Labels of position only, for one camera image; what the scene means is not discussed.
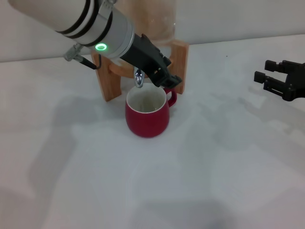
wooden stand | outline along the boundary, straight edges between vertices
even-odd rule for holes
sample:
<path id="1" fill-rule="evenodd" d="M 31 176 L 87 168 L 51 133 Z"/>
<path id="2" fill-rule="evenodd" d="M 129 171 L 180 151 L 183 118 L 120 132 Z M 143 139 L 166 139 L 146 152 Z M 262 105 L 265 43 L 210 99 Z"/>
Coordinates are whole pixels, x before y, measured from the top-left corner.
<path id="1" fill-rule="evenodd" d="M 176 87 L 179 94 L 184 92 L 188 51 L 189 44 L 178 40 L 172 42 L 172 55 L 170 57 L 172 64 L 168 69 L 171 74 L 178 75 L 183 80 Z M 96 65 L 99 65 L 99 55 L 97 53 L 92 53 L 92 59 Z M 133 79 L 133 67 L 131 65 L 118 66 L 105 57 L 102 57 L 102 67 L 96 70 L 96 73 L 102 95 L 107 102 L 122 94 L 121 77 Z"/>

green led ring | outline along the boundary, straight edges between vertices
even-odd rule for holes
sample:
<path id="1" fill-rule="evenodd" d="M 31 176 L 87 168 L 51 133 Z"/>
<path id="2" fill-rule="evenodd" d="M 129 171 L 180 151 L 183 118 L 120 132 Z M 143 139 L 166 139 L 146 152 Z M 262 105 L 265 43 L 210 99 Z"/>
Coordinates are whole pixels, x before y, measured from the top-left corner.
<path id="1" fill-rule="evenodd" d="M 98 51 L 104 51 L 104 50 L 107 49 L 107 45 L 106 45 L 106 44 L 103 44 L 103 43 L 97 44 L 97 45 L 95 46 L 95 49 L 98 50 Z"/>

black stripe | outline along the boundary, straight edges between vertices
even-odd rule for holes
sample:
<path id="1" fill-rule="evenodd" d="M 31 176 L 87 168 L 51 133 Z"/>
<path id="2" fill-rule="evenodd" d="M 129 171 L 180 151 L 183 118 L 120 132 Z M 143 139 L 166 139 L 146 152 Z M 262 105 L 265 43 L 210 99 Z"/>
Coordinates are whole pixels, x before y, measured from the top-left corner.
<path id="1" fill-rule="evenodd" d="M 107 35 L 107 33 L 109 32 L 109 29 L 111 27 L 112 24 L 112 18 L 113 18 L 113 13 L 111 12 L 109 19 L 107 21 L 107 25 L 106 28 L 104 29 L 104 31 L 102 32 L 102 34 L 93 42 L 89 43 L 89 44 L 82 44 L 85 47 L 91 47 L 96 45 L 97 43 L 99 43 L 101 40 L 103 40 L 105 38 L 105 36 Z"/>
<path id="2" fill-rule="evenodd" d="M 94 24 L 98 13 L 99 13 L 99 0 L 94 0 L 93 13 L 92 13 L 92 16 L 89 19 L 87 25 L 81 31 L 79 31 L 77 34 L 72 35 L 72 36 L 66 36 L 66 37 L 71 38 L 71 39 L 77 39 L 77 38 L 85 35 L 89 31 L 89 29 L 91 29 L 92 25 Z"/>
<path id="3" fill-rule="evenodd" d="M 82 24 L 82 22 L 85 20 L 87 14 L 88 14 L 88 11 L 89 11 L 90 2 L 91 2 L 90 0 L 86 0 L 85 7 L 84 7 L 84 9 L 81 13 L 81 16 L 80 16 L 80 18 L 78 18 L 78 20 L 75 22 L 74 25 L 72 25 L 69 29 L 67 29 L 65 31 L 56 31 L 56 32 L 65 35 L 65 34 L 71 33 L 74 30 L 76 30 Z"/>

metal spout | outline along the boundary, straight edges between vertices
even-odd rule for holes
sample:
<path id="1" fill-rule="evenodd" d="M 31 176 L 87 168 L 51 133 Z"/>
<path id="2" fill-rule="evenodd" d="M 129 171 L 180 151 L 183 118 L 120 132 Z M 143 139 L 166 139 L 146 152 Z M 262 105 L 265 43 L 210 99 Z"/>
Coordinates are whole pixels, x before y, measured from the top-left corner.
<path id="1" fill-rule="evenodd" d="M 138 68 L 134 68 L 134 84 L 137 88 L 143 87 L 145 79 L 145 73 Z"/>

white wall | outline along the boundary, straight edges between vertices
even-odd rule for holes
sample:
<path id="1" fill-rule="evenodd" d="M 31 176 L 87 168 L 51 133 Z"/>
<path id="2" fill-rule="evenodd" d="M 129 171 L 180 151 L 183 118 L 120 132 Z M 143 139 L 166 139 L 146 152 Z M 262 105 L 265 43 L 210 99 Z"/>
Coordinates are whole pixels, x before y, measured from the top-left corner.
<path id="1" fill-rule="evenodd" d="M 177 1 L 176 37 L 190 43 L 305 33 L 304 0 Z M 0 62 L 61 56 L 73 44 L 7 0 L 0 0 L 0 30 Z"/>

